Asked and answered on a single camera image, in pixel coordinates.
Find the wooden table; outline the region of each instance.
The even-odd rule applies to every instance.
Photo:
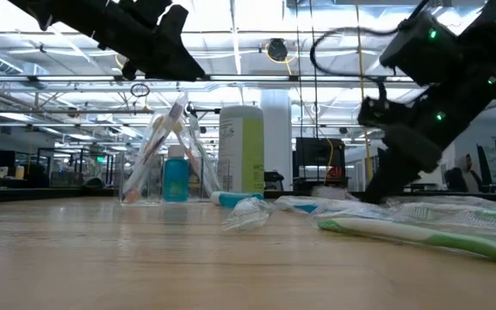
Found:
[[[193,204],[0,203],[0,309],[496,309],[496,263]]]

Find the ceiling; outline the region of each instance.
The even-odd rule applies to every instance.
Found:
[[[38,65],[42,68],[38,67],[38,70],[48,75],[61,76],[51,82],[43,82],[43,88],[10,82],[12,76],[7,77],[10,78],[7,81],[0,78],[0,109],[62,111],[77,108],[104,112],[81,114],[76,118],[49,112],[29,116],[38,122],[55,124],[89,124],[101,119],[115,123],[146,124],[149,115],[116,112],[138,111],[147,106],[163,113],[177,99],[178,90],[186,92],[195,107],[214,109],[236,104],[258,104],[262,91],[283,89],[288,92],[294,106],[298,107],[293,109],[294,125],[301,122],[299,110],[302,97],[306,105],[315,102],[319,105],[319,108],[307,107],[306,113],[303,113],[305,124],[317,117],[319,124],[333,125],[322,128],[324,134],[339,137],[340,124],[355,123],[358,105],[362,100],[360,84],[356,79],[331,79],[315,72],[309,61],[309,49],[313,41],[331,28],[356,26],[357,15],[358,24],[363,27],[389,30],[408,17],[416,2],[362,0],[359,8],[356,8],[354,5],[333,5],[330,0],[313,0],[312,12],[307,8],[307,0],[302,0],[296,16],[296,9],[285,5],[283,0],[174,1],[189,11],[183,29],[183,44],[207,74],[221,75],[222,78],[220,81],[180,84],[145,82],[151,90],[150,95],[136,99],[131,97],[130,89],[136,83],[144,83],[142,80],[117,83],[110,77],[120,75],[122,56],[98,49],[95,41],[61,23],[42,32],[33,18],[13,4],[0,0],[0,59],[16,68]],[[455,7],[452,8],[431,9],[441,23],[459,34],[479,14],[483,1],[461,0],[453,1],[453,4]],[[265,47],[273,38],[281,38],[286,42],[289,49],[288,63],[273,62],[266,55]],[[378,56],[390,40],[389,37],[362,36],[363,56],[359,58],[359,38],[356,35],[337,35],[325,40],[317,57],[324,67],[335,70],[392,76],[393,73],[378,62]],[[319,80],[316,91],[315,74]],[[243,80],[242,77],[247,75],[266,77]],[[288,75],[307,76],[307,80],[300,88],[297,83],[279,83],[267,77]],[[109,79],[93,76],[108,76]],[[365,96],[377,95],[374,85],[364,86]],[[391,78],[387,86],[388,97],[392,100],[409,100],[422,91],[406,78]],[[203,120],[210,128],[208,138],[217,137],[217,132],[212,128],[217,126],[218,115],[208,114]],[[17,119],[0,115],[0,122],[6,121],[16,123]],[[305,132],[297,128],[293,132],[298,135],[313,134],[312,128],[305,128]],[[98,140],[113,139],[107,135],[108,130],[100,129],[96,133],[95,129],[83,129],[81,133],[93,135]],[[78,129],[54,130],[59,133],[53,134],[61,134]],[[352,128],[348,135],[342,137],[350,139],[360,136],[360,129]]]

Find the white pillar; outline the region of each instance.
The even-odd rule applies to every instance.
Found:
[[[292,190],[292,113],[288,90],[262,90],[265,171],[284,177],[284,190]]]

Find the table surface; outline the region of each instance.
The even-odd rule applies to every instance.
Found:
[[[0,309],[496,309],[496,263],[206,204],[0,203]]]

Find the white bottle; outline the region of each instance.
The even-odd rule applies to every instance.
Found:
[[[220,111],[218,177],[233,193],[264,192],[264,113],[258,107]]]

